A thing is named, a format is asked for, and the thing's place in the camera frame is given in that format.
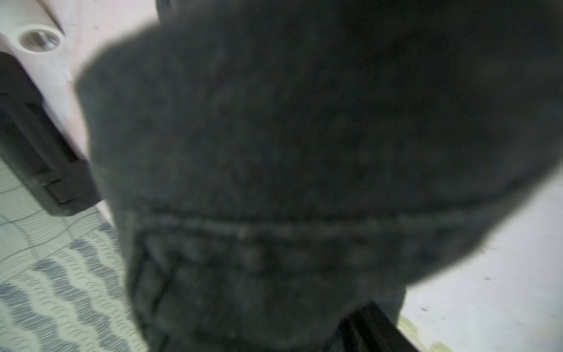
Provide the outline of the dark grey long pants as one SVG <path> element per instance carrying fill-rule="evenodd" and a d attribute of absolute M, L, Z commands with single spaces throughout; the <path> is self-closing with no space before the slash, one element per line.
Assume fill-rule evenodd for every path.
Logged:
<path fill-rule="evenodd" d="M 76 93 L 150 351 L 344 351 L 562 163 L 562 3 L 180 1 Z"/>

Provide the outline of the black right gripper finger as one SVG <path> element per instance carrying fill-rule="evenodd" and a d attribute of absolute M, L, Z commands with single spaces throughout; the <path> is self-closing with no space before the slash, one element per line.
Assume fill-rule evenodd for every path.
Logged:
<path fill-rule="evenodd" d="M 374 303 L 340 323 L 346 352 L 418 352 Z"/>

